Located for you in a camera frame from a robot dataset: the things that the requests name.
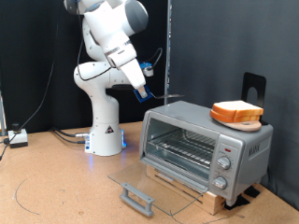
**table surface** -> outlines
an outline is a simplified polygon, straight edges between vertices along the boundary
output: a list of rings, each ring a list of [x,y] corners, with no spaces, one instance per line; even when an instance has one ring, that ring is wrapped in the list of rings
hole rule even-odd
[[[298,211],[261,185],[257,198],[245,196],[250,204],[215,216],[194,204],[173,217],[155,207],[153,217],[141,215],[107,177],[139,160],[141,126],[121,124],[128,147],[111,157],[87,154],[53,133],[31,133],[29,147],[8,147],[0,161],[0,223],[299,223]]]

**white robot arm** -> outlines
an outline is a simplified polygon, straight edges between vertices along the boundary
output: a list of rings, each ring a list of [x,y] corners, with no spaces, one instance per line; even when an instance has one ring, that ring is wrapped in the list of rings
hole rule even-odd
[[[93,126],[86,137],[85,152],[111,156],[121,152],[121,129],[119,103],[106,94],[106,89],[131,84],[141,98],[147,97],[146,81],[129,36],[146,28],[148,13],[136,0],[98,1],[64,0],[64,5],[71,14],[78,15],[78,9],[84,13],[85,47],[96,60],[80,64],[74,73],[75,82],[93,105]]]

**toaster oven handle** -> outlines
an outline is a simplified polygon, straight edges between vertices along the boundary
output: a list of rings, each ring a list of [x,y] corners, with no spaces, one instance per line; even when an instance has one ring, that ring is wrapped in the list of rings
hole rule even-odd
[[[123,193],[121,194],[121,198],[128,204],[130,204],[134,209],[141,212],[142,214],[151,217],[153,212],[151,211],[151,204],[155,201],[149,195],[141,192],[140,190],[134,188],[133,186],[129,185],[128,183],[122,183],[121,186],[123,187]],[[146,202],[146,206],[142,206],[140,203],[137,203],[133,199],[129,197],[129,191],[132,192],[137,197],[141,198]]]

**toast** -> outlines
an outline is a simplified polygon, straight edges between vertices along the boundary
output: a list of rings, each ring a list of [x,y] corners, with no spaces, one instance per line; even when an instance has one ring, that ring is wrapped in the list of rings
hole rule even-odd
[[[245,122],[245,121],[252,121],[252,120],[259,120],[259,115],[250,115],[250,116],[243,116],[243,117],[226,117],[222,114],[215,112],[214,110],[210,111],[210,116],[213,119],[227,122],[227,123],[237,123],[237,122]]]
[[[244,101],[228,101],[213,105],[213,111],[225,117],[261,116],[263,109]]]

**cable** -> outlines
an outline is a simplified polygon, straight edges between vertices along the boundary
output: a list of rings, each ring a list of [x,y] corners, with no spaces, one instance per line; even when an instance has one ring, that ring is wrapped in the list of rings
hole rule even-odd
[[[156,66],[157,62],[159,62],[159,60],[160,60],[160,58],[162,56],[162,53],[163,53],[163,49],[162,48],[158,48],[156,50],[156,52],[149,59],[147,59],[146,61],[144,61],[143,63],[149,63],[152,59],[154,59],[157,56],[157,54],[158,54],[159,51],[160,51],[160,54],[159,54],[157,60],[155,61],[155,63],[153,64],[153,66],[152,66],[152,68],[154,68]]]
[[[73,141],[70,141],[70,140],[67,140],[66,138],[63,138],[61,135],[59,135],[57,132],[55,132],[54,130],[52,130],[54,133],[56,133],[59,137],[61,137],[62,139],[64,139],[66,142],[69,142],[69,143],[75,143],[75,144],[85,144],[85,141],[77,141],[77,142],[73,142]]]
[[[62,132],[62,131],[60,131],[59,129],[54,128],[54,127],[52,127],[52,128],[50,129],[50,131],[56,131],[56,132],[61,133],[61,134],[65,135],[65,136],[67,136],[67,137],[76,137],[75,134],[72,134],[72,133],[64,133],[64,132]]]
[[[44,93],[44,97],[43,97],[43,99],[42,99],[39,107],[37,108],[36,112],[28,120],[26,120],[26,122],[23,123],[23,125],[19,128],[19,130],[17,131],[17,133],[36,115],[36,113],[39,111],[40,107],[44,104],[44,101],[45,101],[45,98],[46,98],[46,95],[47,95],[47,92],[48,92],[49,84],[50,84],[50,79],[52,77],[53,69],[54,69],[54,65],[55,65],[56,44],[57,44],[58,27],[59,27],[59,25],[58,25],[59,23],[58,22],[60,20],[60,15],[61,15],[61,11],[62,11],[63,5],[64,5],[64,2],[62,2],[61,6],[59,8],[59,12],[58,12],[58,20],[57,20],[57,23],[56,23],[56,36],[55,36],[55,44],[54,44],[54,59],[53,59],[53,62],[52,62],[52,66],[51,66],[51,70],[50,70],[50,76],[49,76],[49,79],[48,79],[48,84],[47,84],[47,88],[46,88],[45,93]],[[10,144],[10,142],[16,136],[17,136],[17,134],[15,133],[15,135],[13,135],[13,137],[11,138],[11,140],[9,140],[9,142],[7,143],[7,145],[4,147],[2,155],[0,157],[0,161],[2,160],[2,158],[4,156],[4,153],[7,150],[7,146]]]
[[[80,44],[80,48],[79,48],[79,51],[78,51],[78,59],[77,59],[77,68],[78,68],[78,75],[80,76],[80,78],[83,80],[83,81],[88,81],[88,80],[91,80],[93,78],[96,78],[96,77],[99,77],[99,76],[102,76],[104,73],[106,73],[107,71],[109,71],[111,69],[111,67],[109,67],[106,71],[104,71],[103,73],[95,76],[95,77],[91,77],[91,78],[87,78],[87,79],[84,79],[82,78],[81,76],[81,73],[80,73],[80,69],[78,67],[78,63],[80,61],[80,55],[81,55],[81,52],[82,52],[82,46],[83,46],[83,40],[84,40],[84,37],[83,37],[83,31],[82,31],[82,24],[81,24],[81,18],[80,18],[80,13],[79,13],[79,10],[78,10],[78,2],[76,3],[77,5],[77,13],[78,13],[78,25],[80,27],[80,31],[81,31],[81,44]]]

